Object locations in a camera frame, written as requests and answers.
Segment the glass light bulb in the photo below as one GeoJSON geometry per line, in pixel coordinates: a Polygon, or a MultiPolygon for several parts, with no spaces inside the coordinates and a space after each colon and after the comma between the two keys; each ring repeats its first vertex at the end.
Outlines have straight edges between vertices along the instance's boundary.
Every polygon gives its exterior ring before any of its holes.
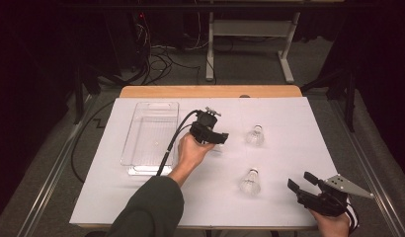
{"type": "Polygon", "coordinates": [[[254,126],[254,128],[246,135],[246,142],[260,146],[264,143],[264,132],[260,125],[254,126]]]}
{"type": "Polygon", "coordinates": [[[259,185],[258,170],[252,168],[249,173],[242,179],[239,185],[240,190],[243,193],[249,195],[257,195],[261,191],[261,186],[259,185]]]}

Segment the metal bracket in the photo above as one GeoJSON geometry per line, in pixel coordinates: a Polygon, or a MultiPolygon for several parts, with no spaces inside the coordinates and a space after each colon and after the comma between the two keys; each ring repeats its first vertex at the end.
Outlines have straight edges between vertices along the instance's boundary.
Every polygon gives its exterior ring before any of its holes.
{"type": "Polygon", "coordinates": [[[218,113],[217,111],[213,110],[212,108],[205,107],[205,109],[209,114],[211,114],[213,116],[220,116],[221,117],[221,113],[218,113]]]}
{"type": "Polygon", "coordinates": [[[330,186],[335,190],[341,191],[343,193],[361,196],[364,198],[374,198],[374,195],[372,193],[367,192],[363,188],[357,186],[356,184],[352,183],[347,178],[339,174],[327,180],[324,180],[324,182],[325,185],[330,186]]]}

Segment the hand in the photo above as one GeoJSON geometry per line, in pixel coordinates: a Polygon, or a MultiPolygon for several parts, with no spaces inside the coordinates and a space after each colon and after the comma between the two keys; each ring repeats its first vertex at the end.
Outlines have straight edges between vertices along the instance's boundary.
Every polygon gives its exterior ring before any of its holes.
{"type": "Polygon", "coordinates": [[[214,147],[214,144],[200,144],[187,133],[179,141],[178,165],[168,175],[181,187],[188,176],[203,161],[205,154],[214,147]]]}
{"type": "Polygon", "coordinates": [[[347,237],[350,230],[350,218],[343,213],[337,217],[325,216],[308,209],[317,221],[319,231],[323,237],[347,237]]]}

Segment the gray sleeve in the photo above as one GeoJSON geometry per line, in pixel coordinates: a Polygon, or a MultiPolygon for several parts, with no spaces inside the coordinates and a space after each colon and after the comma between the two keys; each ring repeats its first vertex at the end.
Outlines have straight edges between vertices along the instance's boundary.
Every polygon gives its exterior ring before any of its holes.
{"type": "Polygon", "coordinates": [[[169,177],[152,177],[131,197],[107,236],[173,236],[183,211],[178,184],[169,177]]]}

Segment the clear plastic container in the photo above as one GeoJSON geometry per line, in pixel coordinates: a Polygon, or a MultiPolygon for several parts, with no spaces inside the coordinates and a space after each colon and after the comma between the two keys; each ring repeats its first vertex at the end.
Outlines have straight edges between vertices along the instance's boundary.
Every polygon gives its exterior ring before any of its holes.
{"type": "MultiPolygon", "coordinates": [[[[137,103],[121,157],[129,175],[156,175],[178,126],[176,102],[137,103]]],[[[168,156],[162,175],[176,165],[176,145],[168,156]]]]}

